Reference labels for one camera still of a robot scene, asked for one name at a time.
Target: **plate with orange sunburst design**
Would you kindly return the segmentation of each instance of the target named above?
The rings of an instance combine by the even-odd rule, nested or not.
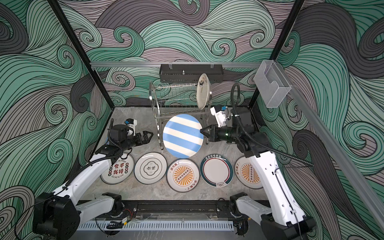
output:
[[[256,172],[256,169],[249,162],[248,158],[241,157],[235,162],[235,174],[237,178],[252,189],[261,189],[263,184],[260,181],[260,177]]]
[[[177,192],[188,192],[199,183],[197,165],[189,159],[178,159],[171,163],[167,171],[167,182]]]

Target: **white vent grille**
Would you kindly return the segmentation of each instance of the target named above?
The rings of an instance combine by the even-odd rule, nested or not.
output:
[[[97,224],[103,230],[106,229],[110,221],[98,221]],[[95,221],[88,221],[79,226],[77,230],[95,230],[98,229]],[[201,230],[201,231],[233,231],[232,221],[161,221],[144,220],[128,222],[120,231],[181,231],[181,230]]]

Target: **blue and white striped plate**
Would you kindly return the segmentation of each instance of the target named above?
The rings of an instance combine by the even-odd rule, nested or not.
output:
[[[204,136],[200,133],[199,121],[188,115],[172,117],[163,130],[164,146],[177,158],[193,156],[203,144]]]

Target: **plate with red chinese text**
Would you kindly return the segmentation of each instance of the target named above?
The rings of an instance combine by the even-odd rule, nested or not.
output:
[[[157,152],[144,154],[135,165],[135,177],[144,184],[159,181],[167,171],[167,161]]]
[[[101,180],[106,184],[118,184],[126,180],[132,173],[135,166],[133,158],[130,155],[127,156],[126,153],[123,153],[121,157],[100,175]]]
[[[167,171],[167,182],[176,192],[189,192],[199,183],[200,174],[196,163],[189,159],[178,159]]]
[[[221,154],[210,154],[200,164],[200,174],[206,183],[214,187],[224,187],[233,178],[231,163]]]
[[[241,157],[235,162],[235,174],[242,184],[252,189],[262,189],[263,184],[256,169],[246,157]]]

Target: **clear plastic box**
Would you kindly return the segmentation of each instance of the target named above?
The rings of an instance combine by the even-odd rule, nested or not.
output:
[[[267,108],[279,107],[291,90],[284,68],[273,60],[263,60],[253,80]]]

